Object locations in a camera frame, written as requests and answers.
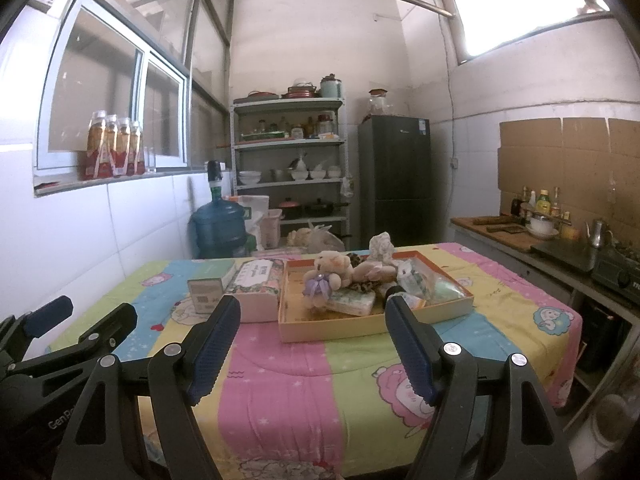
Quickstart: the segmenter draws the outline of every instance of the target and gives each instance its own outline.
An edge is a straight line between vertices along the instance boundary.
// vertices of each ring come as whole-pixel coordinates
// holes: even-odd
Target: cardboard backsplash
[[[527,186],[539,195],[560,187],[562,211],[585,232],[604,218],[619,240],[640,247],[640,122],[603,118],[549,118],[500,124],[500,210]],[[615,203],[607,201],[609,179]]]

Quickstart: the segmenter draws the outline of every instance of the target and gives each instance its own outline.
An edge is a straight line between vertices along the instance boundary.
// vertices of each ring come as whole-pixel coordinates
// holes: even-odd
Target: yellow bottle
[[[540,198],[536,202],[536,211],[547,215],[551,213],[551,200],[549,200],[549,192],[546,189],[540,190]]]

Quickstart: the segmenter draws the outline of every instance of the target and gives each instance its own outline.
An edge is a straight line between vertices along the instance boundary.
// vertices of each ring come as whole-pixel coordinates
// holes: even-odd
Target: cardboard tray
[[[416,258],[434,272],[445,276],[452,282],[456,281],[418,251],[402,251],[394,254],[396,260],[409,258]],[[370,316],[355,317],[331,311],[322,314],[311,313],[306,308],[302,296],[304,289],[302,276],[308,270],[313,269],[313,266],[313,260],[287,262],[278,311],[278,327],[283,343],[343,339],[387,332],[382,299],[380,298],[376,298]],[[466,288],[462,286],[461,288],[466,294],[464,298],[434,305],[424,304],[413,310],[415,317],[424,323],[436,323],[469,314],[473,309],[474,297]]]

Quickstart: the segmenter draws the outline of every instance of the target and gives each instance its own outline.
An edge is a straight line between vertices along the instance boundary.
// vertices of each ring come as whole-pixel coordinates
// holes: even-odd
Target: metal kettle
[[[587,238],[591,247],[596,249],[601,248],[604,245],[604,233],[607,230],[607,224],[604,220],[594,220],[591,223],[591,229],[589,224],[584,221],[584,226],[587,228]]]

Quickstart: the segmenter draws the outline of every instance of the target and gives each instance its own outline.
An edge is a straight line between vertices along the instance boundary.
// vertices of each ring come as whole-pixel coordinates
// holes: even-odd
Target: gas stove
[[[640,251],[620,245],[601,249],[591,279],[640,305]]]

